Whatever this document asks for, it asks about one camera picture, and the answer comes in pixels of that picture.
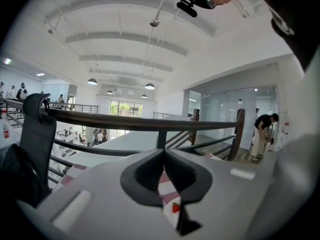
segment gray surface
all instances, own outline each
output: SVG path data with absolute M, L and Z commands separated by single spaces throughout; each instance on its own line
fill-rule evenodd
M 243 239 L 250 222 L 265 196 L 272 176 L 275 155 L 260 166 L 224 162 L 182 151 L 176 154 L 205 167 L 213 184 L 203 200 L 186 206 L 191 220 L 203 227 L 184 239 Z M 93 199 L 75 222 L 69 234 L 79 240 L 89 239 L 180 239 L 162 210 L 134 202 L 120 185 L 120 176 L 130 164 L 152 154 L 134 154 L 98 165 L 50 195 L 38 208 L 40 215 L 52 220 L 78 193 L 87 190 Z M 237 168 L 256 172 L 253 180 L 230 174 Z

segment window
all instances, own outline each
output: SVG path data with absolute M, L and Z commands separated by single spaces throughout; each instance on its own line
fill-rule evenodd
M 112 116 L 141 118 L 143 105 L 141 103 L 111 100 L 110 112 Z

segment khaki pants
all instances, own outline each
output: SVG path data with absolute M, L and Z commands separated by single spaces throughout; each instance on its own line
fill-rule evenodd
M 251 150 L 251 156 L 256 157 L 257 155 L 264 154 L 264 147 L 265 147 L 266 140 L 263 136 L 260 135 L 259 130 L 254 127 L 254 140 L 253 140 L 253 147 Z

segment black t-shirt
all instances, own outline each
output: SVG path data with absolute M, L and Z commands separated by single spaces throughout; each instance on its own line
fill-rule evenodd
M 271 116 L 268 114 L 263 114 L 263 115 L 259 116 L 258 119 L 255 121 L 254 126 L 257 129 L 259 129 L 258 126 L 259 126 L 260 122 L 262 121 L 263 122 L 262 129 L 269 127 L 272 124 L 272 122 L 270 121 L 270 117 Z
M 320 43 L 319 0 L 265 0 L 275 32 L 284 39 L 305 71 Z

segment wooden post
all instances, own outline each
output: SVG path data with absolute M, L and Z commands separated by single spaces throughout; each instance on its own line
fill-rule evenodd
M 246 111 L 242 108 L 239 108 L 236 113 L 237 126 L 235 127 L 235 130 L 234 130 L 234 134 L 236 134 L 236 137 L 232 141 L 232 147 L 230 149 L 230 155 L 228 157 L 228 161 L 233 161 L 238 154 L 241 139 L 242 139 L 242 134 L 244 132 L 245 116 L 246 116 Z
M 200 109 L 194 109 L 193 110 L 193 118 L 192 121 L 199 121 L 199 117 L 200 117 Z M 191 142 L 191 145 L 194 145 L 196 142 L 196 135 L 197 135 L 197 131 L 192 131 L 190 132 L 190 138 L 189 141 Z

